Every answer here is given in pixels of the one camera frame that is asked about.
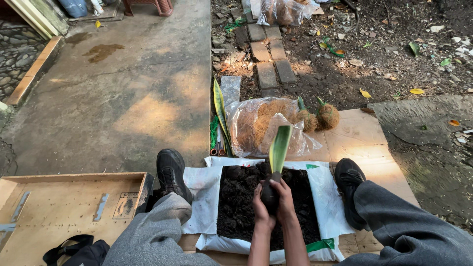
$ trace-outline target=black bag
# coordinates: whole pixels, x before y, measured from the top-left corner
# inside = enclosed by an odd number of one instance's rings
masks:
[[[78,242],[75,245],[61,247],[66,241],[73,240]],[[62,255],[71,256],[62,266],[100,266],[105,260],[110,246],[103,240],[94,242],[94,236],[77,235],[73,236],[46,252],[43,260],[48,266],[57,266],[57,260]]]

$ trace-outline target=wooden tray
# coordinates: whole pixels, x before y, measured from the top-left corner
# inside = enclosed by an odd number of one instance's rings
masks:
[[[145,172],[2,177],[2,265],[46,265],[43,255],[78,234],[110,246],[146,209],[155,178]]]

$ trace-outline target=bag strap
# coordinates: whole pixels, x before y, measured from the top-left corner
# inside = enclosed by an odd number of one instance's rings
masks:
[[[68,240],[76,241],[78,243],[75,245],[61,247]],[[57,266],[58,259],[64,254],[73,256],[81,248],[92,245],[92,243],[94,242],[94,236],[77,235],[77,236],[68,238],[66,241],[60,244],[57,248],[52,248],[48,252],[45,253],[45,255],[43,256],[43,260],[45,263],[47,263],[48,266]]]

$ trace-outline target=person's left hand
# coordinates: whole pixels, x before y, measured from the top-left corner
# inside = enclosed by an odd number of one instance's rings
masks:
[[[272,232],[274,226],[276,225],[276,217],[269,215],[266,206],[264,206],[261,201],[261,191],[263,186],[261,183],[254,189],[253,195],[253,210],[254,210],[254,227],[263,227],[269,230],[269,233]]]

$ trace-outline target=black sneaker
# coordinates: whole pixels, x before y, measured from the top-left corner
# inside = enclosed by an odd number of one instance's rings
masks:
[[[156,172],[161,184],[162,196],[171,192],[183,197],[192,204],[191,191],[184,184],[184,158],[174,149],[163,149],[156,158]]]
[[[345,218],[349,225],[356,230],[365,229],[371,231],[366,221],[358,214],[355,209],[353,195],[358,186],[366,181],[365,174],[359,166],[349,158],[343,158],[335,167],[335,183],[345,198]]]

